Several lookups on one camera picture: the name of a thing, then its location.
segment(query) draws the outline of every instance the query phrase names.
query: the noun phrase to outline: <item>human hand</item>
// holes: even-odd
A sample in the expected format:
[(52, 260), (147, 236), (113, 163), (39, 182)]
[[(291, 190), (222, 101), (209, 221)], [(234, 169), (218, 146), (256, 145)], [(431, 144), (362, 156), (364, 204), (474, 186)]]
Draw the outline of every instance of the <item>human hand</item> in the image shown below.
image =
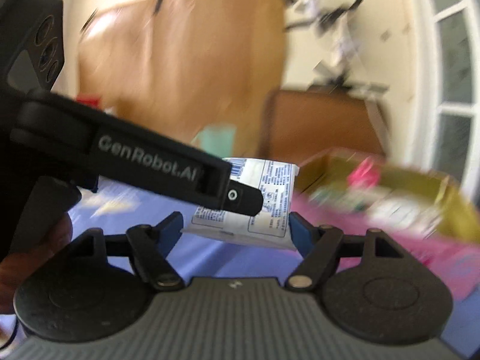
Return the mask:
[(17, 288), (71, 241), (72, 230), (70, 217), (64, 214), (38, 246), (25, 253), (9, 254), (0, 262), (0, 314), (13, 314)]

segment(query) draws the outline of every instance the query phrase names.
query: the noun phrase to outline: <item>white packaging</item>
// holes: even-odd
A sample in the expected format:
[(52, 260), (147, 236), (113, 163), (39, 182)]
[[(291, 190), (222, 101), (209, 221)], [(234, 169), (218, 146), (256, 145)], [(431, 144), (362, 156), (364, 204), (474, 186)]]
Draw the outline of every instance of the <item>white packaging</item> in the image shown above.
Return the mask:
[(182, 232), (239, 245), (296, 250), (290, 234), (289, 213), (298, 167), (253, 158), (225, 160), (232, 163), (232, 180), (262, 191), (262, 211), (251, 217), (198, 207)]

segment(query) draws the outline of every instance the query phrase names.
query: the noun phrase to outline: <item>metal screw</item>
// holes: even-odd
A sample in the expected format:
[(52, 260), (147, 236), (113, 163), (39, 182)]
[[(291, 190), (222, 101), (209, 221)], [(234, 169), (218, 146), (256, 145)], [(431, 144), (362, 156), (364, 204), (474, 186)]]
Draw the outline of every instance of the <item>metal screw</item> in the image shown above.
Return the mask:
[(181, 279), (173, 274), (162, 274), (157, 280), (157, 284), (161, 287), (173, 287), (180, 284)]
[(312, 285), (313, 281), (308, 276), (296, 275), (289, 278), (289, 284), (293, 288), (307, 288)]
[(230, 190), (228, 194), (229, 200), (236, 200), (238, 195), (239, 194), (236, 190)]

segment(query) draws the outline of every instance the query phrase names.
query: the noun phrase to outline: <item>camera lens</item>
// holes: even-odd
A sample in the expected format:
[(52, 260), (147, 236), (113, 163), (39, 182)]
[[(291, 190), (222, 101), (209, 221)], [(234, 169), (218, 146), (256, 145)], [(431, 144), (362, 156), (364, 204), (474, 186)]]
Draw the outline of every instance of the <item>camera lens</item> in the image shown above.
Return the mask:
[(37, 46), (41, 45), (45, 40), (45, 38), (47, 37), (47, 34), (49, 33), (50, 29), (53, 27), (53, 21), (54, 21), (54, 18), (52, 15), (50, 15), (42, 22), (42, 24), (40, 24), (37, 34), (35, 35), (35, 44)]
[(53, 38), (46, 46), (45, 49), (43, 50), (42, 55), (40, 56), (40, 62), (38, 64), (38, 67), (42, 71), (43, 69), (46, 68), (46, 66), (49, 64), (49, 62), (52, 60), (53, 55), (57, 51), (57, 38)]
[(46, 81), (47, 81), (48, 83), (49, 83), (50, 81), (52, 81), (53, 76), (54, 76), (55, 73), (57, 72), (58, 66), (59, 66), (58, 60), (56, 60), (54, 63), (52, 63), (52, 66), (50, 66), (50, 69), (49, 69), (48, 73), (46, 74)]

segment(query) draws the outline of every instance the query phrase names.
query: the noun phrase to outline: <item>white logo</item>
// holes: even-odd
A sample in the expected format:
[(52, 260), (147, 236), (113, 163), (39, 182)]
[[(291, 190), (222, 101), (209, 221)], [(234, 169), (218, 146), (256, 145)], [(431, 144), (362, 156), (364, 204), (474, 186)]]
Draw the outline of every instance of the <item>white logo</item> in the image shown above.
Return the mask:
[(113, 142), (109, 135), (103, 135), (98, 141), (98, 148), (103, 152), (109, 152), (112, 155), (120, 158), (125, 158), (131, 162), (137, 162), (138, 164), (152, 168), (153, 170), (160, 171), (162, 173), (170, 174), (180, 179), (187, 179), (194, 181), (197, 175), (197, 168), (191, 169), (187, 166), (183, 170), (178, 169), (178, 163), (176, 161), (164, 161), (157, 154), (145, 153), (145, 150), (141, 147), (132, 147), (123, 145), (120, 142)]
[(229, 283), (229, 287), (233, 288), (234, 290), (236, 290), (238, 287), (241, 287), (241, 286), (243, 286), (243, 283), (238, 280), (235, 280)]

